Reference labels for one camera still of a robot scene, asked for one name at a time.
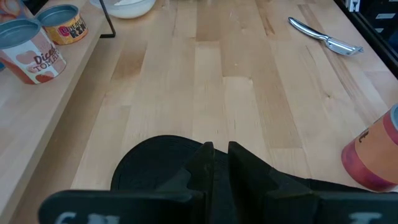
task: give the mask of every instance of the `peeler handle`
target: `peeler handle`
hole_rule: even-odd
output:
[[[299,30],[300,32],[309,35],[310,37],[313,37],[315,39],[319,39],[319,40],[328,40],[329,36],[322,34],[321,32],[316,31],[315,29],[312,29],[311,27],[305,25],[304,23],[289,17],[289,23],[295,27],[297,30]]]

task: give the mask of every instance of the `black stand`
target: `black stand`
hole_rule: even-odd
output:
[[[116,31],[115,31],[115,29],[113,27],[111,18],[109,18],[109,14],[108,14],[108,12],[106,10],[105,4],[104,4],[104,0],[99,0],[99,2],[101,3],[101,7],[102,7],[102,10],[105,13],[106,20],[108,21],[108,24],[109,24],[109,26],[110,26],[110,28],[112,30],[112,34],[101,34],[100,38],[114,38],[116,36]]]

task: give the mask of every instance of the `white bowl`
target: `white bowl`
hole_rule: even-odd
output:
[[[147,13],[154,6],[156,0],[123,0],[129,4],[115,5],[121,0],[103,0],[108,13],[122,19],[132,19]],[[100,0],[90,0],[90,3],[102,9]]]

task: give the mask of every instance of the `yellow can label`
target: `yellow can label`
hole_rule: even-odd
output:
[[[57,45],[65,45],[74,43],[82,39],[87,33],[88,29],[84,20],[77,14],[68,22],[53,27],[44,27],[52,41]]]

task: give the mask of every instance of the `wooden countertop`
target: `wooden countertop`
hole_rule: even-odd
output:
[[[79,1],[49,1],[80,6]],[[73,89],[98,41],[105,17],[93,6],[81,8],[89,32],[81,41],[58,46],[67,61],[59,77],[41,85],[23,84],[8,69],[0,73],[0,223],[6,223],[22,197]]]
[[[344,57],[289,16],[364,47]],[[32,223],[62,189],[109,189],[120,159],[160,134],[237,141],[277,169],[359,185],[342,148],[398,100],[398,82],[333,0],[157,0],[112,18],[25,191],[14,223]]]

